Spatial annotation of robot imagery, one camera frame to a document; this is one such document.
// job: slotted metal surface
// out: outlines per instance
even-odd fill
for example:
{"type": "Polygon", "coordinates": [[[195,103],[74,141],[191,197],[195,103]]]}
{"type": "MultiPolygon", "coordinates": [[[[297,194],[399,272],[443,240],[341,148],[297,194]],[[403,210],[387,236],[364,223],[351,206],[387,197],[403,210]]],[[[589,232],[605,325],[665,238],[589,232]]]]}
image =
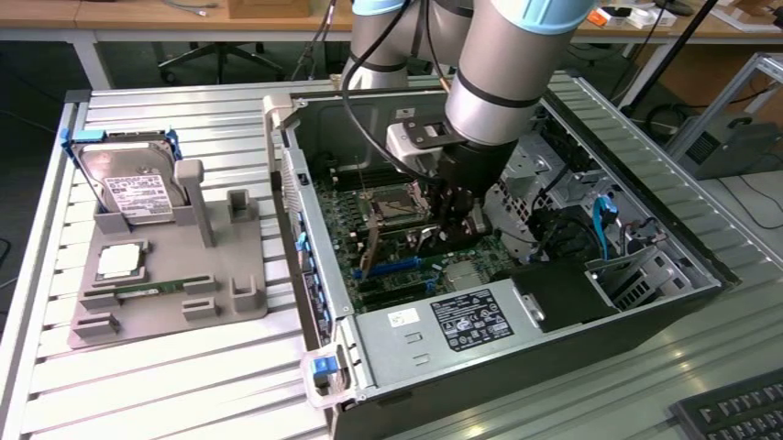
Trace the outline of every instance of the slotted metal surface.
{"type": "MultiPolygon", "coordinates": [[[[2,438],[328,438],[323,414],[303,396],[301,328],[280,259],[260,117],[263,95],[332,88],[331,82],[301,84],[113,91],[96,93],[89,109],[82,106],[77,125],[85,127],[177,128],[184,155],[204,161],[205,197],[213,200],[227,189],[248,188],[259,199],[272,310],[257,321],[72,352],[66,322],[92,234],[93,202],[66,164],[52,231],[42,233],[49,245],[40,283],[28,286],[37,297],[29,326],[21,329],[26,339],[13,367],[17,385],[2,438]]],[[[556,75],[552,89],[584,112],[584,122],[744,284],[633,351],[396,440],[679,439],[667,411],[672,402],[783,364],[781,273],[772,250],[673,172],[641,133],[579,80],[556,75]]],[[[4,341],[2,350],[12,344],[4,341]]]]}
{"type": "MultiPolygon", "coordinates": [[[[204,198],[249,190],[259,200],[269,314],[138,342],[72,351],[68,322],[93,231],[94,196],[68,163],[52,236],[52,286],[37,324],[22,411],[4,438],[327,438],[323,413],[304,400],[304,351],[267,167],[261,97],[292,84],[232,85],[93,93],[74,129],[177,131],[185,158],[200,159],[204,198]]],[[[332,87],[311,82],[296,90],[332,87]]]]}

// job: floor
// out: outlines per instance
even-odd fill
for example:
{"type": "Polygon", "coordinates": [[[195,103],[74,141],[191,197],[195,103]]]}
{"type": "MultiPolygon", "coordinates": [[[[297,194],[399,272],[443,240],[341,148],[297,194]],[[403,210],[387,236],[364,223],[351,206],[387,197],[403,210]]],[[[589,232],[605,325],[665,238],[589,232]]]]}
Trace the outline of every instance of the floor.
{"type": "MultiPolygon", "coordinates": [[[[299,59],[303,43],[267,43],[264,56],[291,73],[299,59]]],[[[620,56],[620,47],[595,48],[572,46],[561,68],[576,69],[599,91],[608,94],[628,61],[620,56]]],[[[155,64],[152,45],[148,43],[101,43],[110,77],[116,88],[165,86],[155,64]]],[[[168,57],[188,51],[187,43],[164,43],[168,57]]],[[[345,43],[329,43],[325,62],[323,49],[316,52],[316,78],[339,72],[347,56],[345,43]]],[[[408,69],[423,73],[425,63],[412,61],[408,69]]],[[[172,69],[177,85],[215,83],[215,57],[191,61],[172,69]]],[[[273,81],[273,73],[245,60],[231,59],[225,67],[227,83],[273,81]]],[[[57,126],[66,90],[89,88],[72,48],[65,43],[0,43],[0,130],[6,134],[5,160],[0,161],[0,238],[12,248],[2,261],[4,244],[0,243],[0,286],[12,280],[22,263],[24,245],[33,221],[37,195],[42,183],[46,161],[52,152],[53,129],[57,126]]],[[[652,105],[668,103],[673,96],[656,87],[649,93],[639,115],[652,105]]],[[[12,285],[0,287],[0,315],[8,309],[12,285]]]]}

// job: power supply label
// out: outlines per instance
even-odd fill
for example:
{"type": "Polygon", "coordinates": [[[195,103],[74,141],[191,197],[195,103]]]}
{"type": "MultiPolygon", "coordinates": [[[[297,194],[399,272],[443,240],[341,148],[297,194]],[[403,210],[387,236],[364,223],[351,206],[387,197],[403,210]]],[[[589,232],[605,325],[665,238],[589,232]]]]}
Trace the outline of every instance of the power supply label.
{"type": "Polygon", "coordinates": [[[159,175],[106,177],[104,182],[125,217],[171,214],[169,195],[159,175]]]}
{"type": "Polygon", "coordinates": [[[463,351],[513,335],[488,289],[431,302],[443,336],[453,351],[463,351]]]}

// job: keyboard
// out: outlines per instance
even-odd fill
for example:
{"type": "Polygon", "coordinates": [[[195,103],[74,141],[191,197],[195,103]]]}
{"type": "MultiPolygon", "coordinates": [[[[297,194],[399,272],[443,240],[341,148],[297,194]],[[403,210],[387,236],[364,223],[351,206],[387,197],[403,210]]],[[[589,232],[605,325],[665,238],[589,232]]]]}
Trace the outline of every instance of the keyboard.
{"type": "Polygon", "coordinates": [[[783,368],[672,405],[687,436],[699,440],[783,440],[783,368]]]}

